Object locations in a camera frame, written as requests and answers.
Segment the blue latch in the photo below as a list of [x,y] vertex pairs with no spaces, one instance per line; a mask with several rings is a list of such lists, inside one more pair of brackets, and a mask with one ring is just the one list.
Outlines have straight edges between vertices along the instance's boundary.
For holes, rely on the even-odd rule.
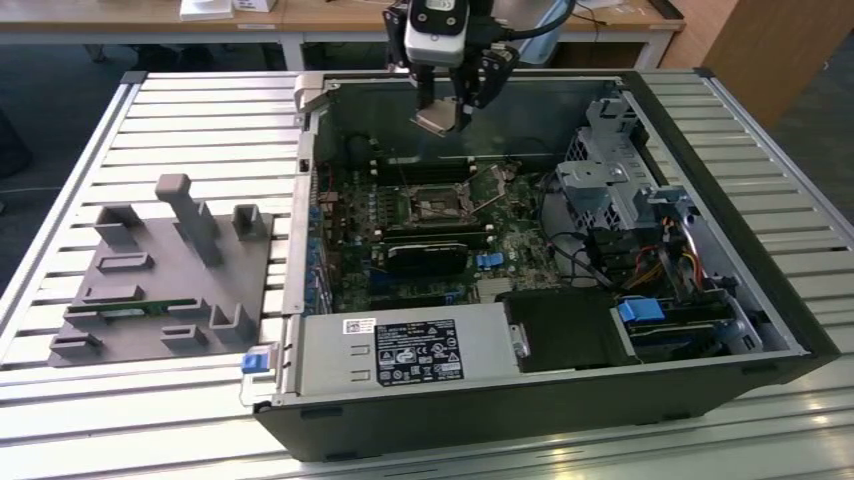
[[654,298],[627,298],[617,307],[623,322],[657,322],[665,320],[665,312]]
[[505,263],[505,254],[502,252],[482,254],[475,257],[478,268],[489,270],[493,267],[498,267]]
[[270,370],[270,355],[267,353],[247,353],[240,364],[243,373],[264,373]]

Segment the slotted metal table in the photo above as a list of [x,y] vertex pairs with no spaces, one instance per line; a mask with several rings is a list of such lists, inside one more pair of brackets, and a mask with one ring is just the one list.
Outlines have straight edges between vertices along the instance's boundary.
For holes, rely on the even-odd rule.
[[[705,417],[462,448],[303,464],[239,401],[240,355],[54,369],[50,342],[99,236],[100,205],[155,201],[160,174],[194,179],[214,214],[275,215],[263,339],[282,333],[297,74],[150,74],[119,87],[0,301],[4,478],[841,478],[854,475],[854,234],[714,78],[643,74],[844,355]],[[666,153],[651,149],[671,183]]]

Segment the green circuit board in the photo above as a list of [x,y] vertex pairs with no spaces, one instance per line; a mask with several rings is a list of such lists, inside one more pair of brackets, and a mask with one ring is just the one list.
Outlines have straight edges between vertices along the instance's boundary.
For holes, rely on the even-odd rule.
[[[446,305],[463,305],[483,301],[478,282],[489,279],[507,279],[513,289],[527,290],[559,285],[561,275],[554,258],[549,254],[539,231],[535,205],[539,191],[533,186],[542,173],[515,175],[502,162],[478,162],[479,173],[465,185],[382,187],[362,172],[355,172],[341,185],[339,203],[330,208],[329,226],[346,225],[346,234],[333,234],[329,239],[335,252],[331,262],[337,264],[333,275],[333,298],[337,312],[358,312],[385,309],[387,305],[421,306],[421,299],[435,301],[439,297]],[[467,203],[463,219],[445,216],[442,196],[459,194]],[[410,197],[430,194],[430,211],[418,211],[410,206]],[[383,208],[382,199],[389,200]],[[473,250],[465,271],[450,277],[407,278],[401,281],[389,275],[378,265],[389,246],[371,239],[381,226],[425,222],[469,221],[491,225],[493,241],[489,248]],[[477,256],[501,253],[503,262],[498,266],[482,268]]]

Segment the wooden cabinet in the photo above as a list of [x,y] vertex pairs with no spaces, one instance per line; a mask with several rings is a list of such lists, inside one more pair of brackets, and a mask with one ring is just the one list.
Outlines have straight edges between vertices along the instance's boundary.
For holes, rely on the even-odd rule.
[[686,20],[662,68],[709,67],[762,125],[786,112],[854,27],[853,0],[671,0]]

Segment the power supply label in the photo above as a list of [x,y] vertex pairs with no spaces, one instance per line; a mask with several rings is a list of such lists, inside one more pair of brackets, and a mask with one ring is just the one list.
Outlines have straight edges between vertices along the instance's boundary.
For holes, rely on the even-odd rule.
[[377,325],[374,338],[383,387],[465,378],[454,320]]

